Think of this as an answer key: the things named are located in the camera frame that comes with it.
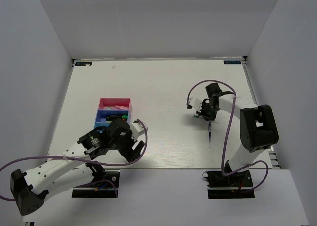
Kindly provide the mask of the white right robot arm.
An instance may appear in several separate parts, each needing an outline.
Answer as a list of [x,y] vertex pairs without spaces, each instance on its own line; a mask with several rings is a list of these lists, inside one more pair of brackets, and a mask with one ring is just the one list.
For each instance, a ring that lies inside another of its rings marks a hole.
[[[224,181],[231,186],[241,181],[240,172],[247,171],[264,150],[279,141],[279,134],[271,106],[239,102],[233,90],[222,91],[218,83],[205,87],[207,98],[196,113],[206,121],[214,121],[219,111],[230,113],[221,159]],[[225,159],[233,118],[239,119],[240,146],[233,157]]]

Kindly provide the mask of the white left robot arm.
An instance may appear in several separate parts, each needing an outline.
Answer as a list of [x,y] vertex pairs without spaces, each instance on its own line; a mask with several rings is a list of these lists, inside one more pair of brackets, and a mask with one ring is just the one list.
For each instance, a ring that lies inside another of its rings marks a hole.
[[97,157],[117,150],[126,159],[125,165],[138,161],[147,141],[138,138],[148,128],[140,120],[131,124],[117,119],[109,126],[99,126],[80,137],[71,147],[32,169],[15,170],[10,190],[22,216],[38,210],[45,201],[75,187],[99,186],[111,181],[106,177],[105,163]]

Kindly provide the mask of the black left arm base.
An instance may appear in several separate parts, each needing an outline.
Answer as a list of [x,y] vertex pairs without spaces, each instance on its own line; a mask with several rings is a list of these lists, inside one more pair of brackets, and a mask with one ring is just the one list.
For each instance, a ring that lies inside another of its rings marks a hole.
[[116,199],[119,194],[120,171],[106,171],[102,181],[92,180],[87,186],[72,189],[72,198]]

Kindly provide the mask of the green cap black highlighter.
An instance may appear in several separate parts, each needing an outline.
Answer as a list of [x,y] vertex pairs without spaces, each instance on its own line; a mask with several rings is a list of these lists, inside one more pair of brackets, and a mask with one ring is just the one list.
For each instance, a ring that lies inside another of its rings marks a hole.
[[114,121],[116,119],[128,119],[128,115],[109,115],[106,117],[106,121]]

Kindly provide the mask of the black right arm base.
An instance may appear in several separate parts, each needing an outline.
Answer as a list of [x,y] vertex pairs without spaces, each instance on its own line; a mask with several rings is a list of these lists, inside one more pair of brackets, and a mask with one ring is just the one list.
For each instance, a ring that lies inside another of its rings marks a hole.
[[207,182],[208,199],[253,199],[255,197],[250,172],[224,176],[220,171],[202,173]]

